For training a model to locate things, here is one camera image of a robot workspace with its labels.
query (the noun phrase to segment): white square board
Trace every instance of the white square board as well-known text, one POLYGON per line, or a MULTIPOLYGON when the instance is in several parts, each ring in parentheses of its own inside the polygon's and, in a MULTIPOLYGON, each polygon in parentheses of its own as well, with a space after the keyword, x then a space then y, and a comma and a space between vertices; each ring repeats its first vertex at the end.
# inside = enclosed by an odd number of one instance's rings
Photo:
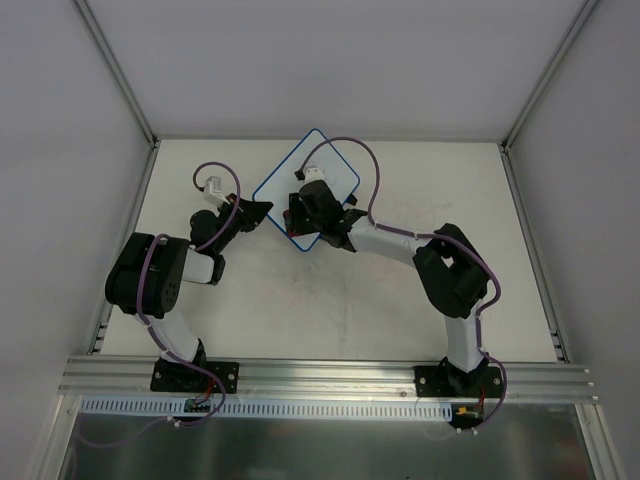
MULTIPOLYGON (((315 128, 311 130, 253 193, 254 200, 273 203, 273 208, 267 215, 269 220, 303 252, 311 250, 320 234, 289 237, 283 212, 289 209, 289 194, 297 192, 303 185, 295 177, 294 172, 300 168, 311 150, 326 139, 327 137, 320 130, 315 128)), ((333 144, 324 145, 313 154, 305 168, 312 166, 322 170, 325 182, 331 188, 333 196, 342 204, 360 185, 360 177, 333 144)))
MULTIPOLYGON (((250 198, 297 141, 165 140, 160 146, 137 231, 189 238, 189 219, 208 208, 191 184, 193 170, 217 160, 240 177, 250 198)), ((486 312, 489 351, 509 362, 554 362, 540 297, 498 147, 494 144, 371 142, 382 184, 380 221, 434 230, 458 225, 500 279, 503 298, 486 312)), ((357 145, 337 145, 359 173, 366 205, 374 169, 357 145)), ((225 192, 234 190, 226 172, 225 192)), ((224 251, 219 285, 184 283, 177 308, 210 356, 358 360, 436 360, 446 353, 442 315, 416 271, 371 254, 319 241, 294 248, 270 222, 238 234, 224 251)), ((156 355, 144 328, 114 309, 102 354, 156 355)))

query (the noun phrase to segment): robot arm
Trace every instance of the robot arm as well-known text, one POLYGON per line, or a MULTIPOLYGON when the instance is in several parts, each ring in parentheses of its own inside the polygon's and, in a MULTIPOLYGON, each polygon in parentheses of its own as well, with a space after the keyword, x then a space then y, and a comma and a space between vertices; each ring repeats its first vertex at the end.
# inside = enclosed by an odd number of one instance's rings
MULTIPOLYGON (((299 192, 290 194, 284 216, 291 236, 319 232, 333 247, 375 253, 414 267, 429 300, 445 316, 449 338, 445 368, 450 383, 464 390, 484 368, 487 362, 478 351, 475 311, 487 293, 489 278, 464 252, 446 242, 376 228, 367 212, 345 210, 315 168, 307 170, 299 192)), ((436 233, 476 253, 455 225, 446 224, 436 233)))
MULTIPOLYGON (((162 345, 179 358, 198 364, 206 361, 202 342, 191 332, 179 310, 174 310, 183 281, 216 285, 224 272, 223 249, 239 232, 251 232, 266 217, 273 206, 270 202, 239 200, 236 215, 224 232, 205 248, 205 245, 229 219, 236 201, 235 195, 224 197, 219 193, 219 179, 210 177, 204 189, 204 198, 214 204, 218 214, 201 210, 191 217, 191 240, 169 238, 160 243, 146 272, 142 311, 162 345)), ((137 321, 144 322, 136 312, 136 294, 147 251, 153 235, 133 233, 120 253, 105 287, 107 301, 117 305, 137 321)), ((178 364, 161 353, 163 362, 178 364)))

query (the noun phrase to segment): purple cable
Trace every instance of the purple cable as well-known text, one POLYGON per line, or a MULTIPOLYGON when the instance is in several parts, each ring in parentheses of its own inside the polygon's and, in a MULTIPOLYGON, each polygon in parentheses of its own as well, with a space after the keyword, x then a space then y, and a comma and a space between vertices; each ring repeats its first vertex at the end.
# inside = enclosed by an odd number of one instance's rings
POLYGON ((98 450, 122 447, 123 445, 126 445, 130 441, 138 438, 140 435, 142 435, 144 432, 149 430, 151 427, 153 427, 153 426, 155 426, 155 425, 157 425, 159 423, 166 422, 166 421, 167 421, 167 417, 156 418, 156 419, 152 420, 151 422, 147 423, 144 427, 142 427, 140 430, 138 430, 131 437, 128 437, 128 438, 126 438, 124 440, 119 440, 117 442, 111 442, 111 443, 96 443, 96 442, 93 442, 91 440, 88 440, 80 432, 80 421, 77 421, 76 422, 76 430, 75 430, 75 433, 74 433, 74 438, 76 440, 79 440, 81 443, 84 443, 86 446, 91 447, 91 448, 95 448, 95 449, 98 449, 98 450))
POLYGON ((491 419, 494 416, 494 414, 500 409, 500 407, 502 407, 502 404, 504 403, 504 399, 505 399, 506 394, 507 394, 507 370, 506 370, 506 368, 504 367, 502 362, 500 362, 499 360, 497 360, 497 359, 493 358, 492 356, 490 356, 482 348, 482 326, 481 326, 481 322, 480 322, 480 315, 487 308, 491 307, 492 305, 495 305, 498 302, 498 300, 500 300, 500 297, 502 296, 502 287, 500 286, 500 282, 498 281, 498 277, 496 277, 495 273, 493 273, 491 268, 489 268, 489 265, 487 265, 486 262, 484 260, 482 260, 473 250, 468 248, 466 245, 460 243, 455 238, 451 238, 451 237, 449 237, 447 235, 441 235, 439 233, 418 233, 418 234, 416 234, 415 232, 410 232, 409 230, 404 230, 402 228, 391 227, 389 225, 384 225, 384 224, 381 224, 381 223, 377 223, 373 219, 373 204, 374 204, 374 202, 376 200, 376 197, 378 196, 378 190, 380 189, 380 165, 378 164, 378 159, 376 158, 375 153, 373 153, 373 150, 371 150, 369 145, 364 143, 362 140, 359 140, 359 139, 354 138, 354 137, 346 137, 346 136, 345 137, 327 138, 326 140, 323 140, 318 145, 313 147, 313 149, 309 152, 307 157, 304 159, 304 162, 302 162, 302 165, 300 166, 300 171, 303 170, 303 168, 305 167, 305 165, 307 164, 309 159, 321 147, 323 147, 324 145, 336 142, 336 141, 353 142, 353 143, 356 143, 356 144, 360 145, 362 148, 364 148, 369 153, 369 155, 371 156, 371 160, 373 160, 373 166, 375 167, 375 171, 376 171, 376 183, 375 183, 374 188, 373 188, 373 193, 371 194, 371 200, 369 200, 369 206, 367 207, 367 217, 369 218, 369 221, 374 225, 375 228, 379 228, 380 230, 385 230, 385 231, 391 232, 391 233, 397 233, 399 235, 404 235, 404 236, 407 236, 407 237, 417 237, 417 238, 421 238, 421 239, 427 238, 427 239, 430 239, 430 240, 439 240, 441 242, 448 242, 448 243, 454 245, 456 248, 462 250, 469 257, 471 257, 473 259, 473 261, 476 262, 478 264, 478 266, 480 268, 482 268, 482 270, 484 270, 484 272, 487 274, 487 276, 491 279, 491 282, 493 283, 493 285, 494 285, 494 287, 496 289, 495 295, 487 303, 484 303, 484 304, 480 305, 480 307, 478 307, 478 309, 476 310, 476 313, 475 313, 476 344, 477 344, 478 350, 480 351, 480 353, 482 354, 482 356, 484 358, 486 358, 489 362, 492 362, 492 363, 495 363, 496 365, 498 365, 498 368, 500 369, 500 372, 502 373, 503 389, 502 389, 502 395, 500 396, 500 399, 498 400, 498 404, 493 409, 493 411, 487 416, 487 418, 485 418, 484 421, 481 423, 481 425, 484 425, 489 419, 491 419))
POLYGON ((203 243, 199 247, 196 247, 195 248, 196 252, 204 250, 213 242, 215 242, 218 239, 218 237, 220 237, 220 235, 222 235, 222 232, 224 232, 227 229, 227 227, 233 220, 233 217, 235 217, 236 212, 238 211, 238 206, 240 205, 240 180, 238 179, 236 172, 234 172, 231 169, 231 167, 225 165, 224 163, 205 162, 202 165, 200 165, 198 168, 196 168, 195 172, 193 172, 193 185, 201 192, 204 191, 204 187, 201 187, 200 185, 198 185, 198 181, 196 177, 198 176, 198 173, 200 173, 200 170, 202 170, 204 167, 209 167, 209 166, 222 167, 231 174, 231 176, 233 177, 233 180, 236 182, 236 201, 233 203, 233 208, 231 209, 231 215, 229 215, 229 218, 227 218, 227 221, 224 222, 224 224, 222 225, 222 228, 218 230, 216 234, 213 237, 211 237, 209 240, 207 240, 205 243, 203 243))

